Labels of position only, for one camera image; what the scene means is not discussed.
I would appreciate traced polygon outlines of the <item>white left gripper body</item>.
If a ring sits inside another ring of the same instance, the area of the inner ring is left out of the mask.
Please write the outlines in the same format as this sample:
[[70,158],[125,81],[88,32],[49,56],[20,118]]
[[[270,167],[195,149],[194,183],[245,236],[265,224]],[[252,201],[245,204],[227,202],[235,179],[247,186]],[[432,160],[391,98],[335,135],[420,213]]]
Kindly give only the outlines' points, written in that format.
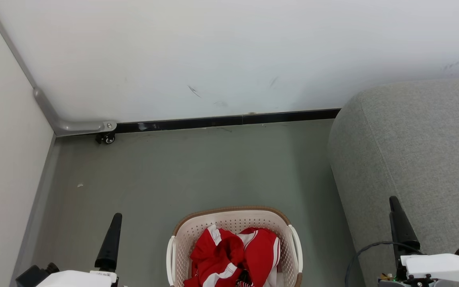
[[49,275],[36,287],[112,287],[117,278],[114,272],[67,270]]

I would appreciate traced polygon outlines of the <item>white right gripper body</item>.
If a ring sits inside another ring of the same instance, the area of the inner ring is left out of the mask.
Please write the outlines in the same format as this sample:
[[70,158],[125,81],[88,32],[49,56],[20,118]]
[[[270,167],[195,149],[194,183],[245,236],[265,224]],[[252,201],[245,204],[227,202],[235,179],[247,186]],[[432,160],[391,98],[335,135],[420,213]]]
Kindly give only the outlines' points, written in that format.
[[459,287],[459,256],[436,254],[431,256],[401,256],[406,279],[382,276],[378,287]]

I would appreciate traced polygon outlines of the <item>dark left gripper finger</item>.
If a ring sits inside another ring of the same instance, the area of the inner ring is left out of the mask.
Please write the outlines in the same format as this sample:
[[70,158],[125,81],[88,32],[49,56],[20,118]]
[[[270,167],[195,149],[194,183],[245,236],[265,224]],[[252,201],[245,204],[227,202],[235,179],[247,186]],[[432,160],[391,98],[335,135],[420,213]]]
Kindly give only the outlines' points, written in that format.
[[122,230],[122,214],[116,213],[104,237],[100,251],[95,260],[95,268],[102,272],[115,272],[117,268]]

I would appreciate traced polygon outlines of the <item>grey metal corner bracket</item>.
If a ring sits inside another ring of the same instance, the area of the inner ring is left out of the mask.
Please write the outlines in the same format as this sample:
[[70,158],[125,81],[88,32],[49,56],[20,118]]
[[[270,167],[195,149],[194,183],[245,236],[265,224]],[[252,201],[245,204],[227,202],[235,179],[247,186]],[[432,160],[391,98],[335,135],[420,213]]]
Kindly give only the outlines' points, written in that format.
[[35,87],[33,89],[33,97],[58,138],[94,133],[108,133],[113,132],[117,127],[117,122],[114,120],[81,122],[64,120],[55,111],[42,89]]

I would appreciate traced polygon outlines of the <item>red shorts with white band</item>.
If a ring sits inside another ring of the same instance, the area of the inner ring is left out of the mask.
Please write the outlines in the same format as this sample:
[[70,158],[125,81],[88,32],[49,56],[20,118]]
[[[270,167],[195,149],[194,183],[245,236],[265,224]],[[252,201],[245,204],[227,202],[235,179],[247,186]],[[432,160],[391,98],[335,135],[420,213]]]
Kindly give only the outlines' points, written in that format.
[[197,240],[190,259],[191,278],[184,287],[237,287],[244,244],[236,234],[213,224]]

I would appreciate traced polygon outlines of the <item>cream perforated laundry basket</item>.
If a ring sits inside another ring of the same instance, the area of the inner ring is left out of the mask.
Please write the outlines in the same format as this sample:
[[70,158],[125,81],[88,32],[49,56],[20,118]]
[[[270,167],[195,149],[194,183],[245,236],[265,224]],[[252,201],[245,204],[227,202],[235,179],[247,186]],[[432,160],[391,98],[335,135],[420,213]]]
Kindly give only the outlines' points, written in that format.
[[267,206],[230,206],[200,211],[180,220],[169,239],[166,251],[167,278],[170,287],[183,287],[190,277],[190,253],[207,227],[238,233],[246,228],[266,228],[281,243],[279,287],[300,287],[304,259],[298,233],[281,211]]

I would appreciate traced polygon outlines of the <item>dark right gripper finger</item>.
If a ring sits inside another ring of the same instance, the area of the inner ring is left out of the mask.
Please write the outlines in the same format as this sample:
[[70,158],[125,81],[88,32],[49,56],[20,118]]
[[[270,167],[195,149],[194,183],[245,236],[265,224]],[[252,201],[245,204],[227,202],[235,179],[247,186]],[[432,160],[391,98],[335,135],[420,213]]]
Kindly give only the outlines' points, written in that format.
[[420,243],[397,196],[390,196],[390,230],[395,256],[420,254]]

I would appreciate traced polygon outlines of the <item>black baseboard strip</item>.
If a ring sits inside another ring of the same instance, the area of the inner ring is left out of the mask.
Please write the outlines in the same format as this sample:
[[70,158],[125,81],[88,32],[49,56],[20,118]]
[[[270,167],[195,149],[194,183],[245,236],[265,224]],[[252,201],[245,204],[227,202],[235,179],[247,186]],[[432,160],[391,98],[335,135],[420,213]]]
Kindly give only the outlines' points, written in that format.
[[149,122],[125,122],[117,124],[115,133],[169,131],[223,126],[269,124],[274,122],[334,119],[340,110],[341,109],[339,108],[335,108],[297,112],[246,114],[241,116],[190,118]]

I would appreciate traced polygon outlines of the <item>red basketball jersey with print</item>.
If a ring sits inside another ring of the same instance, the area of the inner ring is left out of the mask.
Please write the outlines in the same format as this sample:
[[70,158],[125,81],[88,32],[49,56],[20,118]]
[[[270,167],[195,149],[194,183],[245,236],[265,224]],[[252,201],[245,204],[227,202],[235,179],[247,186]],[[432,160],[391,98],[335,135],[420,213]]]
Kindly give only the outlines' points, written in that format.
[[244,245],[244,260],[236,287],[277,287],[281,242],[265,228],[248,228],[237,234]]

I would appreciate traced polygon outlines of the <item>grey fabric sofa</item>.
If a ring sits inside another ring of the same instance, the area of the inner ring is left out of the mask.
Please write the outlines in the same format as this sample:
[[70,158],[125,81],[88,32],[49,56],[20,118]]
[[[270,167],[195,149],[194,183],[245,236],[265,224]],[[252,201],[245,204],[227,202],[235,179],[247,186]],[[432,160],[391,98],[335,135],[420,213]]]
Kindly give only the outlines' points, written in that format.
[[391,196],[424,253],[459,249],[459,79],[357,94],[333,122],[328,158],[356,251],[391,240]]

